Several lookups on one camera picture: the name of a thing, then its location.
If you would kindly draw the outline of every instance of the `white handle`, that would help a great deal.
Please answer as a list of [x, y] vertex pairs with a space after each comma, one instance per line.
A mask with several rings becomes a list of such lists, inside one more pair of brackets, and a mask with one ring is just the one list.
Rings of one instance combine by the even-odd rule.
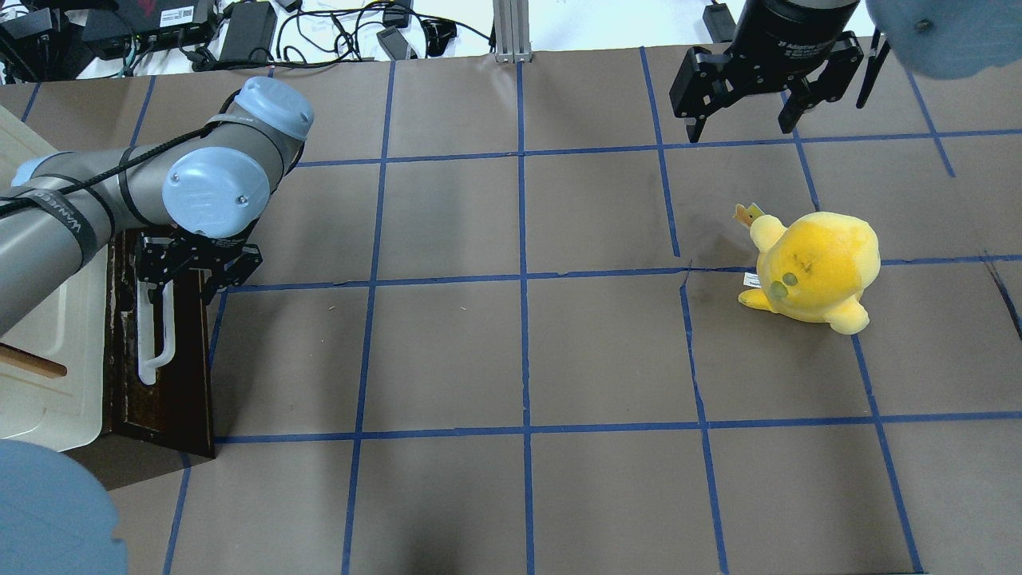
[[174, 281], [168, 281], [164, 286], [164, 351], [156, 353], [155, 335], [153, 334], [153, 309], [149, 303], [146, 290], [147, 284], [136, 282], [137, 305], [135, 308], [136, 325], [138, 326], [138, 379], [151, 386], [156, 383], [156, 369], [162, 368], [174, 360], [177, 341], [174, 330]]

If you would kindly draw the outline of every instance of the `yellow plush toy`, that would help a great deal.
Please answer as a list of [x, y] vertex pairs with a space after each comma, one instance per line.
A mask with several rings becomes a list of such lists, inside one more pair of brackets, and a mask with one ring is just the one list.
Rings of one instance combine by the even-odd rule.
[[739, 204], [735, 219], [749, 226], [759, 248], [759, 284], [738, 301], [753, 309], [800, 322], [830, 324], [835, 332], [857, 334], [870, 323], [858, 303], [880, 272], [877, 234], [858, 218], [817, 211], [791, 227], [764, 214], [755, 203]]

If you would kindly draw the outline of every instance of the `power adapter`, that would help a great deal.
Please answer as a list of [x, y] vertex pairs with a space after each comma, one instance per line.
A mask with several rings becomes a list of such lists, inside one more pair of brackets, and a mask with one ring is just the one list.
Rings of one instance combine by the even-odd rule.
[[383, 27], [408, 28], [408, 16], [411, 9], [412, 0], [393, 0], [383, 10]]
[[273, 0], [278, 6], [284, 9], [285, 12], [293, 12], [301, 7], [301, 0]]
[[703, 8], [703, 23], [715, 44], [731, 42], [735, 39], [735, 18], [727, 4], [710, 4]]
[[230, 19], [219, 59], [266, 63], [277, 12], [269, 2], [240, 2], [229, 7]]

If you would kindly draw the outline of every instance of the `wooden stick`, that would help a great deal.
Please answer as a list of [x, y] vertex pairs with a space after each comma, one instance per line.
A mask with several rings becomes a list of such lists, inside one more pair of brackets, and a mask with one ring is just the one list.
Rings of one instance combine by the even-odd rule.
[[51, 380], [63, 378], [67, 375], [67, 369], [56, 362], [50, 362], [49, 360], [39, 357], [7, 344], [0, 344], [0, 364], [13, 366], [14, 368], [19, 368], [27, 372], [50, 378]]

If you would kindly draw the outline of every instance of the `table surface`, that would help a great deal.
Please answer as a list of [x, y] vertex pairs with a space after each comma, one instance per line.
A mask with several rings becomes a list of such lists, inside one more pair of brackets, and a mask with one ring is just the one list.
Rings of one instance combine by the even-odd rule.
[[[211, 308], [218, 459], [112, 492], [132, 572], [1017, 569], [1022, 65], [891, 60], [865, 110], [747, 98], [689, 144], [684, 50], [275, 70], [316, 125]], [[267, 73], [0, 103], [158, 142]], [[737, 303], [750, 200], [872, 223], [865, 332]]]

